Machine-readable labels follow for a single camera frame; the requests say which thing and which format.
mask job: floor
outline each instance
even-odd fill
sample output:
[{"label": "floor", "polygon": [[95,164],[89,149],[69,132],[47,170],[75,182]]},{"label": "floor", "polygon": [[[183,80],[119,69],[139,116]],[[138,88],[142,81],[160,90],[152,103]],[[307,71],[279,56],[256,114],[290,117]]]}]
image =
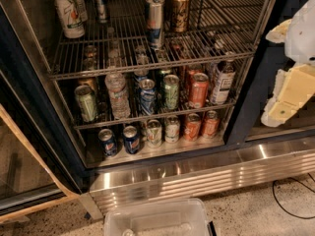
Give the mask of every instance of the floor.
[{"label": "floor", "polygon": [[[308,175],[295,177],[315,190]],[[298,216],[315,216],[314,191],[292,179],[276,182],[275,194],[280,204]],[[284,212],[273,196],[273,183],[226,191],[200,197],[217,235],[315,235],[315,220],[301,219]],[[29,215],[30,222],[0,226],[0,236],[101,236],[103,221],[88,219],[78,201],[48,208]]]}]

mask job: red soda can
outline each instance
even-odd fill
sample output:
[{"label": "red soda can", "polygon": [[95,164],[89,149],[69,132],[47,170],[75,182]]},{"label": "red soda can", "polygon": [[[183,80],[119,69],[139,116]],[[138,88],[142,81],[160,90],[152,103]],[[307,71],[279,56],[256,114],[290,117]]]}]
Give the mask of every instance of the red soda can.
[{"label": "red soda can", "polygon": [[201,118],[198,114],[192,113],[186,115],[185,127],[184,127],[184,139],[190,142],[194,142],[198,138],[198,134],[201,126]]},{"label": "red soda can", "polygon": [[188,96],[188,104],[190,107],[201,108],[205,105],[208,87],[209,78],[206,74],[198,73],[193,75]]},{"label": "red soda can", "polygon": [[218,131],[219,123],[218,113],[215,110],[208,111],[201,127],[201,135],[204,138],[213,138]]},{"label": "red soda can", "polygon": [[198,74],[198,73],[204,73],[204,68],[200,64],[191,65],[188,68],[186,68],[185,73],[186,73],[186,75],[185,75],[185,90],[186,90],[187,95],[189,95],[189,91],[190,91],[190,88],[192,86],[193,76],[195,74]]}]

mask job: black can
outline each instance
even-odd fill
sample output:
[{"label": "black can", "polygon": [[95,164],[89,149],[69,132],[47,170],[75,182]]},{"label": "black can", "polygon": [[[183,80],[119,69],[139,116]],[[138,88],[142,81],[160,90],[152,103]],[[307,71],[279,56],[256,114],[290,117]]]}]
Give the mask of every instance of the black can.
[{"label": "black can", "polygon": [[122,133],[124,139],[124,147],[127,153],[135,154],[139,151],[139,133],[136,127],[127,126]]},{"label": "black can", "polygon": [[118,153],[117,142],[111,130],[103,129],[99,131],[98,140],[105,156],[114,156]]}]

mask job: open refrigerator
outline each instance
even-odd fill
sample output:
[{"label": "open refrigerator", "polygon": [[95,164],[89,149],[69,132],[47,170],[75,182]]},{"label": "open refrigerator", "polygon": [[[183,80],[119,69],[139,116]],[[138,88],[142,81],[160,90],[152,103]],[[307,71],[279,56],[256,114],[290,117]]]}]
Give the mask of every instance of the open refrigerator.
[{"label": "open refrigerator", "polygon": [[[189,30],[172,32],[165,21],[164,46],[152,50],[146,38],[145,0],[107,0],[110,20],[103,25],[95,20],[92,0],[85,0],[89,18],[79,38],[65,37],[54,0],[0,0],[1,42],[6,51],[2,53],[8,53],[2,58],[2,80],[49,145],[48,153],[57,158],[61,169],[56,174],[67,176],[61,181],[81,195],[94,218],[115,207],[199,197],[299,174],[314,167],[314,99],[301,110],[302,117],[289,124],[275,129],[260,123],[276,70],[292,62],[284,56],[282,45],[267,42],[264,35],[292,17],[302,5],[299,1],[307,0],[191,0]],[[108,58],[110,28],[119,43],[117,60]],[[228,54],[215,51],[218,39]],[[173,48],[179,44],[190,50],[185,59],[178,59]],[[90,71],[84,69],[88,45],[97,50],[97,65]],[[135,58],[138,46],[145,47],[149,63]],[[233,60],[235,78],[224,104],[207,100],[203,108],[193,109],[182,93],[176,110],[159,106],[149,116],[139,111],[135,72],[146,69],[155,80],[161,69],[179,73],[185,66],[207,66],[227,59]],[[104,84],[106,75],[117,72],[127,79],[131,115],[125,119],[113,118]],[[86,123],[74,90],[79,79],[90,77],[98,81],[104,106],[99,118]],[[138,153],[125,151],[121,133],[128,125],[140,130],[144,121],[162,123],[167,116],[182,118],[190,113],[203,117],[209,110],[216,110],[220,117],[218,132],[211,139],[199,136],[188,142],[181,135],[177,143],[163,141],[160,147],[151,148],[141,136]],[[111,129],[117,139],[119,152],[113,157],[104,156],[99,145],[97,135],[104,128]],[[293,151],[300,151],[300,156],[292,158]]]}]

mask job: bottle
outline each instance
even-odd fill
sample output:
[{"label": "bottle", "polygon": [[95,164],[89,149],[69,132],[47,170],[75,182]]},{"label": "bottle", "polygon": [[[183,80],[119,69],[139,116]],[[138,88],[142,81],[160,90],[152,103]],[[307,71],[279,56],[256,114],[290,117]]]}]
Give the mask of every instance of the bottle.
[{"label": "bottle", "polygon": [[115,119],[128,118],[130,106],[128,99],[128,89],[125,77],[121,73],[108,74],[105,77],[105,84]]},{"label": "bottle", "polygon": [[[226,52],[225,55],[231,55],[232,52]],[[212,91],[210,96],[210,103],[215,105],[225,104],[229,90],[232,86],[235,76],[235,69],[233,67],[233,59],[220,61],[216,67],[212,77]]]}]

